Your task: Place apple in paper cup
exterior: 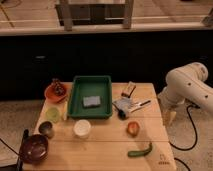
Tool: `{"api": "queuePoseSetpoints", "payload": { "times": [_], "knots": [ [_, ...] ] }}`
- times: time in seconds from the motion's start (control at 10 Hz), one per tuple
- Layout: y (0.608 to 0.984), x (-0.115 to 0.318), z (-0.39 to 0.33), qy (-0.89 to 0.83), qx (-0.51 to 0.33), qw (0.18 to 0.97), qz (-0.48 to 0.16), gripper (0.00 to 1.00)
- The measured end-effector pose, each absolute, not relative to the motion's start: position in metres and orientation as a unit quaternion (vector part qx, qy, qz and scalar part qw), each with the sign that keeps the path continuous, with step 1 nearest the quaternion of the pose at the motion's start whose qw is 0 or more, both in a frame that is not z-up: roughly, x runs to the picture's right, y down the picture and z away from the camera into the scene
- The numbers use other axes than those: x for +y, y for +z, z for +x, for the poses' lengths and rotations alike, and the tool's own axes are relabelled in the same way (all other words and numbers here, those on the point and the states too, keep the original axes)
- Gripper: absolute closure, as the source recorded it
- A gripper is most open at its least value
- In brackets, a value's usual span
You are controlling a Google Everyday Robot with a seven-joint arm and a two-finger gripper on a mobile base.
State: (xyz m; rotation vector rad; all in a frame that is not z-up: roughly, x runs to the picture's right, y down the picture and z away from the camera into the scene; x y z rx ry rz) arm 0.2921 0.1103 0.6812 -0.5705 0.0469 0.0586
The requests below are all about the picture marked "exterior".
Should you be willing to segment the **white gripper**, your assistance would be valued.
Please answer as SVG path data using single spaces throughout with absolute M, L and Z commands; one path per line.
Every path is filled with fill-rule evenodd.
M 165 126 L 169 126 L 176 117 L 176 105 L 162 104 L 162 117 Z

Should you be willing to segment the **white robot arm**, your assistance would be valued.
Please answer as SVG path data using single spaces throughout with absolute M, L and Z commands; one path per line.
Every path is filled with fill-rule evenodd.
M 172 123 L 176 116 L 175 108 L 186 99 L 205 112 L 213 114 L 213 88 L 205 84 L 207 78 L 208 69 L 199 62 L 172 69 L 167 73 L 166 86 L 157 95 L 165 126 Z

